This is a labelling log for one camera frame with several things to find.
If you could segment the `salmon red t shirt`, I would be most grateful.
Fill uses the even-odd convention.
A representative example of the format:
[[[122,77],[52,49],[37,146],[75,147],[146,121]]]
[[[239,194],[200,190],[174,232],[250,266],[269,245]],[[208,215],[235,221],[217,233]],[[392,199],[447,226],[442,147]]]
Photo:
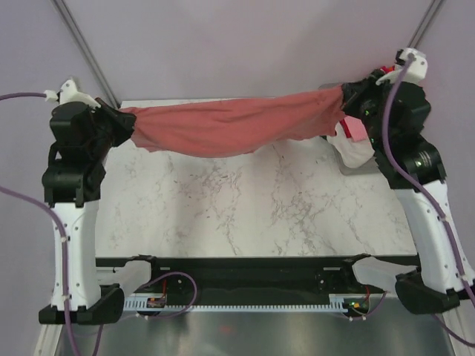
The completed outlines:
[[[279,140],[335,135],[345,117],[339,86],[275,98],[230,99],[148,108],[136,116],[138,148],[200,158],[248,154]]]

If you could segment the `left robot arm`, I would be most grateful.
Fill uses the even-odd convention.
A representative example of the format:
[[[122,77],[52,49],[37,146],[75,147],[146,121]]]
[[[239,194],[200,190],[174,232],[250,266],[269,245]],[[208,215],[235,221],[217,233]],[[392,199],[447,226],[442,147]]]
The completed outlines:
[[[68,102],[51,113],[55,141],[42,185],[53,215],[56,271],[51,301],[39,311],[43,325],[115,323],[125,302],[119,283],[98,281],[95,226],[105,159],[131,138],[136,117],[101,99],[96,103]]]

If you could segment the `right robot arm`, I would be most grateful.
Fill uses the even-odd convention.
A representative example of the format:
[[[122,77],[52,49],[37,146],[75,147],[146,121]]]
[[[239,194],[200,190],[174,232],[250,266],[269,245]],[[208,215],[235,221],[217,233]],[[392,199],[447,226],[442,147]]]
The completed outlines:
[[[361,254],[346,261],[339,280],[351,292],[369,285],[394,293],[413,314],[441,314],[473,297],[474,269],[450,225],[442,158],[422,136],[430,113],[425,92],[409,82],[377,84],[378,74],[343,84],[342,110],[362,121],[378,169],[402,204],[419,262],[405,266]]]

